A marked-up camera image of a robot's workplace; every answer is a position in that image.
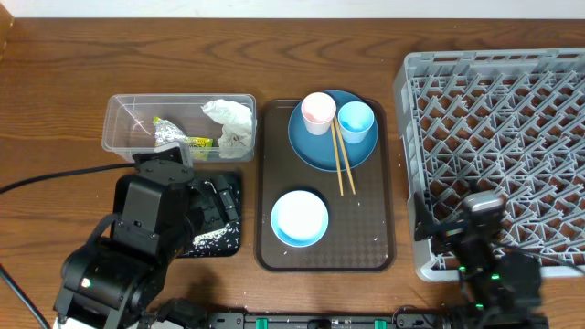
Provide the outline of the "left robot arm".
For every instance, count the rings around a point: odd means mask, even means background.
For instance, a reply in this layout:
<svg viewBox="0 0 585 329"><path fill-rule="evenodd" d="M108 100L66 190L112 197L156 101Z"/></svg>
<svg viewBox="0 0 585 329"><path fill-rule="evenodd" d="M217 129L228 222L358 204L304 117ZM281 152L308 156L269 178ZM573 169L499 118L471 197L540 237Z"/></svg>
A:
<svg viewBox="0 0 585 329"><path fill-rule="evenodd" d="M197 238L241 218L239 174L197 172L175 151L133 160L135 173L116 183L111 214L63 264L58 324L135 324L164 288L169 265Z"/></svg>

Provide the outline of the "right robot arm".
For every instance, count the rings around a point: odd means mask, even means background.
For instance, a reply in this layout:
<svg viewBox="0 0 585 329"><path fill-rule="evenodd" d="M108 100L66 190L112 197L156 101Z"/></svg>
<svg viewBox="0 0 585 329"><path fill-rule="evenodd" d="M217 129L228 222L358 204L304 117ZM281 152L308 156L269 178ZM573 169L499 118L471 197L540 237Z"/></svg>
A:
<svg viewBox="0 0 585 329"><path fill-rule="evenodd" d="M521 251L494 255L506 198L493 190L476 190L463 200L456 220L437 224L423 196L414 195L416 241L429 240L431 250L450 252L459 262L458 282L465 305L436 314L431 328L549 327L534 312L541 305L540 264Z"/></svg>

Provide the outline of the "foil snack wrapper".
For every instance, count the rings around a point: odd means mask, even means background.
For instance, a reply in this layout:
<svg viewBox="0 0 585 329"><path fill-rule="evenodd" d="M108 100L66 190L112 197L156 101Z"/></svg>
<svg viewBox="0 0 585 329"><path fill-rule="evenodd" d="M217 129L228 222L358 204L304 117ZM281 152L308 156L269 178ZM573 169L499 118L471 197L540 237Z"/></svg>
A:
<svg viewBox="0 0 585 329"><path fill-rule="evenodd" d="M209 157L209 151L204 150L213 145L213 140L207 137L187 136L172 122L154 116L153 126L154 142L156 146L172 142L181 142L189 146L191 156L194 160L206 161Z"/></svg>

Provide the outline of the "white paper napkin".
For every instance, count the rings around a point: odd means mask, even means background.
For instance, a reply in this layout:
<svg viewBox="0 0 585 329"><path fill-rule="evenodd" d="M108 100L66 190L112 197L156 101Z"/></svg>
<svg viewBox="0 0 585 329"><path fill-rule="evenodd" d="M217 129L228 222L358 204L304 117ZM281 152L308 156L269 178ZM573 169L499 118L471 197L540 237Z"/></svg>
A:
<svg viewBox="0 0 585 329"><path fill-rule="evenodd" d="M212 121L222 126L218 139L220 148L250 147L252 133L251 109L235 101L223 99L209 101L202 111Z"/></svg>

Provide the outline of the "light blue bowl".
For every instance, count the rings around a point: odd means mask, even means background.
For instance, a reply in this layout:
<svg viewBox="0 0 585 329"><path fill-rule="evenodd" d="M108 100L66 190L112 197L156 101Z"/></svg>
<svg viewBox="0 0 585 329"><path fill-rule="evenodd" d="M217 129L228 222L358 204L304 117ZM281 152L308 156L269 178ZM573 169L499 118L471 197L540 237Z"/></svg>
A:
<svg viewBox="0 0 585 329"><path fill-rule="evenodd" d="M306 248L318 242L329 224L325 202L306 190L282 195L271 210L271 228L279 241L293 248Z"/></svg>

